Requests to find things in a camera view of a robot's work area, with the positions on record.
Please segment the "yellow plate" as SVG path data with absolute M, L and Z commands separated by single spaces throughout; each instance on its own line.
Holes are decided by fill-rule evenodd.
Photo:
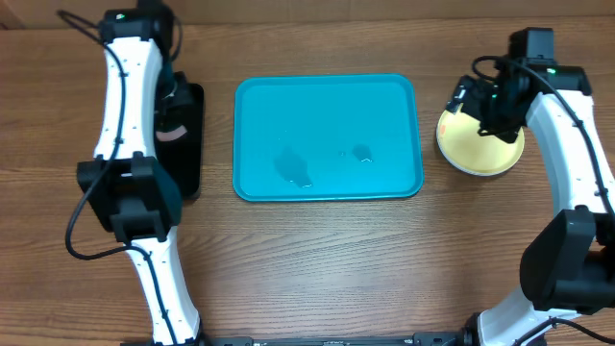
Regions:
M 495 136 L 479 136 L 478 120 L 457 111 L 443 111 L 436 126 L 437 145 L 444 155 L 521 158 L 525 147 L 525 134 L 520 130 L 513 143 L 505 143 Z

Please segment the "white plate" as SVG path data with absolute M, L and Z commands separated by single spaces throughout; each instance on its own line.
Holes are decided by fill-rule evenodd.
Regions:
M 505 171 L 512 168 L 519 160 L 519 158 L 515 156 L 498 158 L 473 155 L 444 155 L 444 158 L 457 170 L 479 177 L 492 177 L 503 174 Z

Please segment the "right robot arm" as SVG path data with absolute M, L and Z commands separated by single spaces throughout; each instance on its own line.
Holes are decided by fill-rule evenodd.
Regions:
M 528 128 L 551 185 L 553 220 L 523 253 L 519 287 L 471 317 L 457 342 L 539 345 L 548 329 L 614 306 L 614 177 L 582 68 L 498 68 L 496 77 L 461 77 L 445 113 L 478 120 L 466 139 L 494 136 L 510 144 Z

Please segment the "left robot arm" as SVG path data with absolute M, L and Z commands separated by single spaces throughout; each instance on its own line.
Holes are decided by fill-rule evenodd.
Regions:
M 105 50 L 107 87 L 100 137 L 77 165 L 84 195 L 66 227 L 91 206 L 132 261 L 150 311 L 152 345 L 205 345 L 185 283 L 178 228 L 201 192 L 205 92 L 173 63 L 183 31 L 161 1 L 108 10 L 94 40 Z

